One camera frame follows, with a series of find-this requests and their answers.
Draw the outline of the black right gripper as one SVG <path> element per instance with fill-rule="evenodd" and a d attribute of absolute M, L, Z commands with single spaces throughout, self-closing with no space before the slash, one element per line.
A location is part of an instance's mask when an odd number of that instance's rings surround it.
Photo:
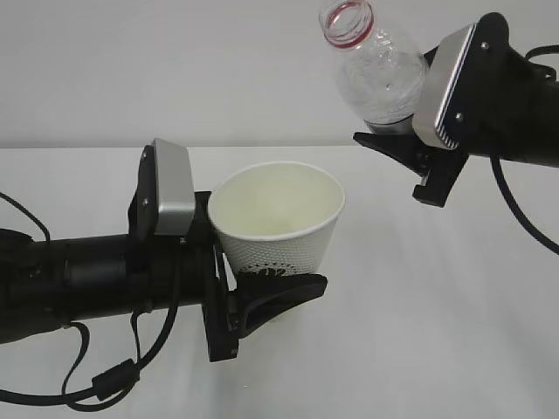
<path fill-rule="evenodd" d="M 435 46 L 423 54 L 430 68 L 436 56 Z M 416 175 L 422 176 L 412 196 L 420 203 L 444 207 L 459 174 L 468 160 L 460 149 L 444 150 L 426 146 L 415 134 L 371 134 L 357 132 L 353 140 L 364 148 L 377 151 Z"/>

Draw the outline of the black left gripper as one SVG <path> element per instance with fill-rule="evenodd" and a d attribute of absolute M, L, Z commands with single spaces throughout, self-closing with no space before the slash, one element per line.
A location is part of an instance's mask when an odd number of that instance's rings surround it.
<path fill-rule="evenodd" d="M 292 308 L 321 298 L 328 280 L 316 273 L 239 273 L 235 291 L 237 326 L 224 253 L 208 213 L 210 194 L 195 193 L 195 215 L 187 235 L 180 239 L 175 267 L 180 282 L 179 304 L 201 306 L 209 361 L 219 362 L 238 356 L 239 339 Z"/>

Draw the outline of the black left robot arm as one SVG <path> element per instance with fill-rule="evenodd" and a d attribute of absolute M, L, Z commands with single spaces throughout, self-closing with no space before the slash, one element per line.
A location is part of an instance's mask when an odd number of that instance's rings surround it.
<path fill-rule="evenodd" d="M 224 361 L 265 323 L 323 295 L 324 276 L 277 262 L 237 274 L 230 289 L 209 198 L 194 190 L 188 150 L 157 139 L 142 151 L 127 234 L 43 243 L 3 230 L 2 342 L 78 319 L 199 305 L 209 358 Z"/>

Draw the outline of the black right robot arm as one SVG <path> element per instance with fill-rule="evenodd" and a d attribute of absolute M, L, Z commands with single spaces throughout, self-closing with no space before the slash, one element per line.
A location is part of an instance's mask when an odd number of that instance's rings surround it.
<path fill-rule="evenodd" d="M 558 79 L 509 44 L 498 12 L 443 38 L 404 124 L 355 133 L 354 141 L 419 175 L 413 197 L 444 207 L 471 155 L 558 165 Z"/>

